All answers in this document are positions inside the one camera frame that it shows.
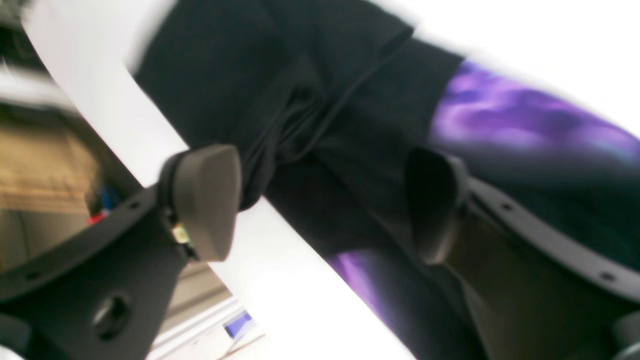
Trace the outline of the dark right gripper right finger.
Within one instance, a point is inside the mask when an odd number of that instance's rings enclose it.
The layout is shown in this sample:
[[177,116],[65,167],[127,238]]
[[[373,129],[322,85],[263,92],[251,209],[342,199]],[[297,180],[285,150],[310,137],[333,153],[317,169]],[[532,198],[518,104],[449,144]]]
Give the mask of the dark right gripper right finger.
[[637,360],[639,272],[425,148],[406,162],[413,246],[448,269],[491,360]]

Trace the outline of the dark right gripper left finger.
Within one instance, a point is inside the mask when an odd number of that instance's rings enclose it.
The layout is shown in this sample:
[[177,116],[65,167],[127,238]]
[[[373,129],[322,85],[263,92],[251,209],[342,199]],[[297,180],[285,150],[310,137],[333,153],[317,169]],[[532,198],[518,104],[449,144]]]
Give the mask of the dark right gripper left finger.
[[224,262],[242,199],[233,145],[170,157],[158,182],[1,276],[1,346],[23,360],[143,360],[183,269]]

